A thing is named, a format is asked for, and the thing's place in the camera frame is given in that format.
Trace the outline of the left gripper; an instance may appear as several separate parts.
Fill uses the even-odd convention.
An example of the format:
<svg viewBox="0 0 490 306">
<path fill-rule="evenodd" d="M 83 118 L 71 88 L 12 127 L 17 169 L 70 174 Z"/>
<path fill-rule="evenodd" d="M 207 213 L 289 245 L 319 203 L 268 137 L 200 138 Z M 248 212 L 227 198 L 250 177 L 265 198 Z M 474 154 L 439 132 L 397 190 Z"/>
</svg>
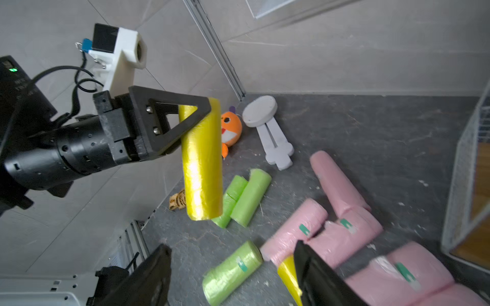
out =
<svg viewBox="0 0 490 306">
<path fill-rule="evenodd" d="M 116 164 L 173 153 L 211 113 L 208 98 L 136 85 L 114 98 L 108 91 L 96 93 L 93 102 Z"/>
</svg>

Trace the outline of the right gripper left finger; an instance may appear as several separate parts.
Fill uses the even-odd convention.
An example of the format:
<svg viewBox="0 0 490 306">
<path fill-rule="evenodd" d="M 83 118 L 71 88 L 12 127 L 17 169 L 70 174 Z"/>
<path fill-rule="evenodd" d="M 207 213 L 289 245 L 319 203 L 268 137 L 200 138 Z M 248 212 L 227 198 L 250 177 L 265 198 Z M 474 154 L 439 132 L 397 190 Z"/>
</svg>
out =
<svg viewBox="0 0 490 306">
<path fill-rule="evenodd" d="M 95 272 L 98 283 L 87 305 L 168 305 L 172 250 L 165 244 L 133 273 L 118 266 Z"/>
</svg>

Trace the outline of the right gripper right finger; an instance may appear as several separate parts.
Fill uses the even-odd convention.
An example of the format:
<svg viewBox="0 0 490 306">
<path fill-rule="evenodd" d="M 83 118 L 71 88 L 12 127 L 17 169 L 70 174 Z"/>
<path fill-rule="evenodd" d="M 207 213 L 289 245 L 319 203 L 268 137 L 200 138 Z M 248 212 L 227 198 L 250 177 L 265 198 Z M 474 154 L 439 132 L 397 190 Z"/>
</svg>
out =
<svg viewBox="0 0 490 306">
<path fill-rule="evenodd" d="M 366 305 L 340 276 L 303 241 L 293 253 L 303 305 Z"/>
</svg>

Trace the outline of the yellow roll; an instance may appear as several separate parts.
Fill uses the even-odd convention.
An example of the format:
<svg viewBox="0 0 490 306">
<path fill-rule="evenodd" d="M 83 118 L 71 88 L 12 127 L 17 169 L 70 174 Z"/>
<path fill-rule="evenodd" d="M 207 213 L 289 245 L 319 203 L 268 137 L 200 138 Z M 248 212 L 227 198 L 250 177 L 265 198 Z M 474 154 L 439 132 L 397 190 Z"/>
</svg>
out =
<svg viewBox="0 0 490 306">
<path fill-rule="evenodd" d="M 294 263 L 293 256 L 289 256 L 283 260 L 278 268 L 278 275 L 281 278 L 283 284 L 288 289 L 288 292 L 291 294 L 295 303 L 298 306 L 302 306 L 301 296 L 302 291 L 299 288 L 297 274 L 296 274 L 296 266 Z"/>
</svg>

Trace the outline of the yellow roll horizontal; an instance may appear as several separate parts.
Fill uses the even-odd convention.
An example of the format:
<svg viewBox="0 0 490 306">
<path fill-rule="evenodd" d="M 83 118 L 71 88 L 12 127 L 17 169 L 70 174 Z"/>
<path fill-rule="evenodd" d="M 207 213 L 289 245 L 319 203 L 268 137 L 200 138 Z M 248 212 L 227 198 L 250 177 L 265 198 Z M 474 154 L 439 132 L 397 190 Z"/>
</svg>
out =
<svg viewBox="0 0 490 306">
<path fill-rule="evenodd" d="M 211 111 L 181 138 L 186 210 L 193 221 L 214 219 L 223 212 L 221 105 L 218 99 L 187 96 L 179 122 L 209 103 Z"/>
</svg>

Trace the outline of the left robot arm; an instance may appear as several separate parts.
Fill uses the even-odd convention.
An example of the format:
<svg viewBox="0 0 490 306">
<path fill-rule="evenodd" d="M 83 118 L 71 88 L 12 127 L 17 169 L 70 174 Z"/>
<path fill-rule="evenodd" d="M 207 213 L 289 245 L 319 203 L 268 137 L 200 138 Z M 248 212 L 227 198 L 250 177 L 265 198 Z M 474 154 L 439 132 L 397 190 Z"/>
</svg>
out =
<svg viewBox="0 0 490 306">
<path fill-rule="evenodd" d="M 77 179 L 175 151 L 211 113 L 208 98 L 131 86 L 93 95 L 96 114 L 56 109 L 11 56 L 1 58 L 1 210 L 28 209 L 30 190 L 66 196 Z"/>
</svg>

